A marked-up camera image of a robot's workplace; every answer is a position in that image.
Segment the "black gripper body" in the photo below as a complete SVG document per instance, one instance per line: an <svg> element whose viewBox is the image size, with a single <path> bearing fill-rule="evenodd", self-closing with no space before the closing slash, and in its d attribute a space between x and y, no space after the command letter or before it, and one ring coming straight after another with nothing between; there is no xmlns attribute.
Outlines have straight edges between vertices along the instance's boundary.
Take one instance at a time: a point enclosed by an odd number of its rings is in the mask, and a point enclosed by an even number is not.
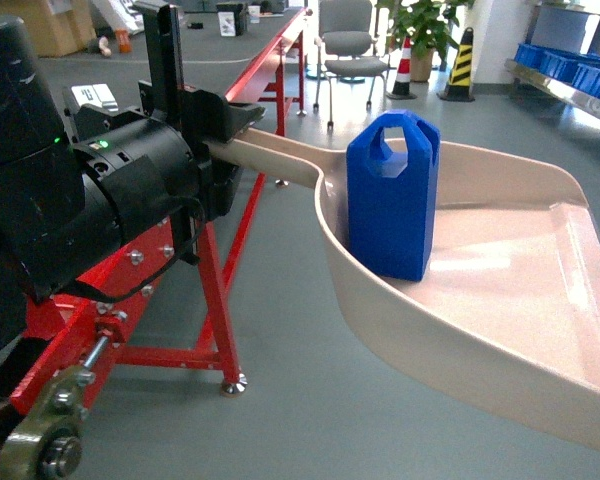
<svg viewBox="0 0 600 480"><path fill-rule="evenodd" d="M183 209L200 205L215 220L233 205L242 170L212 159L206 143L228 143L265 110L204 90L187 91L181 100L184 123L176 127L160 111L111 113L85 104L72 115L75 153L111 203L124 240Z"/></svg>

